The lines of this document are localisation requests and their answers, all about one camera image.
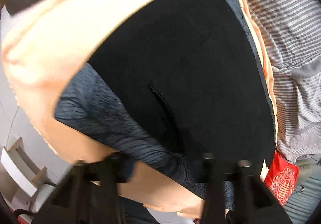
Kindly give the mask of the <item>black pants with patterned waistband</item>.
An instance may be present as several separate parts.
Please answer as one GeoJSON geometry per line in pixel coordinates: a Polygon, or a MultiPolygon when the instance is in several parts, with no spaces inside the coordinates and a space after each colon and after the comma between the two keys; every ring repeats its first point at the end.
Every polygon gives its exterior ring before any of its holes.
{"type": "Polygon", "coordinates": [[[259,175],[275,119],[258,48],[238,0],[154,0],[77,72],[57,121],[203,196],[202,160],[259,175]]]}

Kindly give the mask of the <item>white wooden shelf unit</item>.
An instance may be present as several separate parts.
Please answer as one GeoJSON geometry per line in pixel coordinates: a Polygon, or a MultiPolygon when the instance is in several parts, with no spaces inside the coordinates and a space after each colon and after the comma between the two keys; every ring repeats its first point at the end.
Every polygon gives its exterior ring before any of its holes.
{"type": "Polygon", "coordinates": [[[29,211],[37,213],[56,188],[56,184],[46,179],[47,168],[38,169],[23,150],[23,140],[19,137],[10,148],[3,147],[1,164],[27,196],[29,211]]]}

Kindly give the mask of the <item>grey white striped duvet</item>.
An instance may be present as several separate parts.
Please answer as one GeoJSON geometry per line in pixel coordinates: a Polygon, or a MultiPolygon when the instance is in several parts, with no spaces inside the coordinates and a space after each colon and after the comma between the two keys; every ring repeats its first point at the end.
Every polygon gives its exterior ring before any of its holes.
{"type": "Polygon", "coordinates": [[[320,2],[246,1],[273,69],[278,150],[290,162],[320,154],[320,2]]]}

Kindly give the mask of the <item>red embroidered cushion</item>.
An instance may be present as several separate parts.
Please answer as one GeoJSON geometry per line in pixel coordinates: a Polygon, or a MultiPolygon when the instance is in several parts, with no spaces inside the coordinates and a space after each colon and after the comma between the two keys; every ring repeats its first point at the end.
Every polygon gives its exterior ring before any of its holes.
{"type": "Polygon", "coordinates": [[[287,162],[278,151],[275,151],[264,184],[278,203],[284,206],[296,187],[298,176],[299,168],[287,162]]]}

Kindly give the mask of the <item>peach orange blanket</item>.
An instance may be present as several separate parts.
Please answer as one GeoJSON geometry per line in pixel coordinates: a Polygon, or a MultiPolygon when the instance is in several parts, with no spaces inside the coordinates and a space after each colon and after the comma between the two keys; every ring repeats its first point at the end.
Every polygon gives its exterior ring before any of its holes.
{"type": "Polygon", "coordinates": [[[54,118],[71,78],[120,24],[153,0],[42,0],[14,15],[2,64],[17,105],[63,160],[98,162],[112,149],[54,118]]]}

